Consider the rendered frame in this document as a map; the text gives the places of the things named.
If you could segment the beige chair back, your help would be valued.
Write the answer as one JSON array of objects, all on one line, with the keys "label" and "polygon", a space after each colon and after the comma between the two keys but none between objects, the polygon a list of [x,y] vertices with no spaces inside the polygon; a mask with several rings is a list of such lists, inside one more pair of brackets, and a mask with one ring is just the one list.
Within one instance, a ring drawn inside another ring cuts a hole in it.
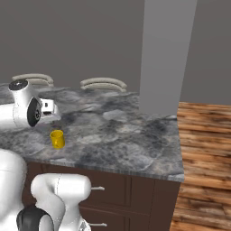
[{"label": "beige chair back", "polygon": [[119,80],[113,78],[90,78],[84,79],[80,82],[82,89],[110,89],[120,92],[126,92],[127,85]]},{"label": "beige chair back", "polygon": [[12,80],[18,80],[18,79],[26,79],[31,84],[34,84],[34,85],[43,85],[43,86],[49,86],[49,87],[54,86],[54,81],[52,77],[45,75],[45,74],[40,74],[40,73],[29,73],[29,74],[22,74],[22,75],[17,75],[17,76],[12,77]]}]

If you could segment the yellow mug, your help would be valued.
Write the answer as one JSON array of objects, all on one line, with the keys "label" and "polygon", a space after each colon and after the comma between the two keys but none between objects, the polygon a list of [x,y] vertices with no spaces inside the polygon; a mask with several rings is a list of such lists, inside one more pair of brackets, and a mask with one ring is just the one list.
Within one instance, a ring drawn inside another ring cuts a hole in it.
[{"label": "yellow mug", "polygon": [[61,149],[65,146],[65,138],[62,130],[53,130],[50,134],[52,147]]}]

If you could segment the dark brown island cabinet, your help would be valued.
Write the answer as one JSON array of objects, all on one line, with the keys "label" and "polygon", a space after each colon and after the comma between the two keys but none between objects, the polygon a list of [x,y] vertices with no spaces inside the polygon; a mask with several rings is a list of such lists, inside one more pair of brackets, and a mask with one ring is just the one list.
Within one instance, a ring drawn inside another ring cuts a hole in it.
[{"label": "dark brown island cabinet", "polygon": [[[30,193],[30,186],[36,175],[44,173],[42,169],[44,164],[38,162],[27,164],[28,174],[23,190],[23,203],[26,205],[35,202]],[[123,215],[129,219],[128,231],[170,231],[180,184],[176,181],[124,176],[129,179],[125,205],[85,204],[83,201],[79,204],[79,208],[94,208]]]}]

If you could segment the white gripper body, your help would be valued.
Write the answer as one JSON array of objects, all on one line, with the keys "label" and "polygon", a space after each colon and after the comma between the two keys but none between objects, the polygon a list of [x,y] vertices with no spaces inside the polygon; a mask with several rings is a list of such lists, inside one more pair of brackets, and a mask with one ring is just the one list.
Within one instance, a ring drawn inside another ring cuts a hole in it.
[{"label": "white gripper body", "polygon": [[61,120],[61,116],[58,110],[54,110],[53,112],[42,112],[41,119],[38,124],[48,124],[59,120]]}]

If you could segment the dark brown drawer front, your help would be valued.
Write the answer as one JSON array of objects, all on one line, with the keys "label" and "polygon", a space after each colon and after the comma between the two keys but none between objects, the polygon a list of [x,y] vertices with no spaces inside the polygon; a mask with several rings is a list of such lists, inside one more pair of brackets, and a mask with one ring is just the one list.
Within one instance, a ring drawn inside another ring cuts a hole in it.
[{"label": "dark brown drawer front", "polygon": [[129,219],[114,212],[94,208],[80,208],[83,218],[92,224],[106,223],[104,226],[91,226],[92,231],[128,231]]},{"label": "dark brown drawer front", "polygon": [[117,206],[126,204],[126,192],[128,191],[126,186],[129,179],[124,175],[51,164],[44,164],[42,169],[44,173],[77,173],[84,175],[90,179],[93,187],[104,188],[104,190],[92,190],[88,199],[84,201],[85,204],[104,203]]}]

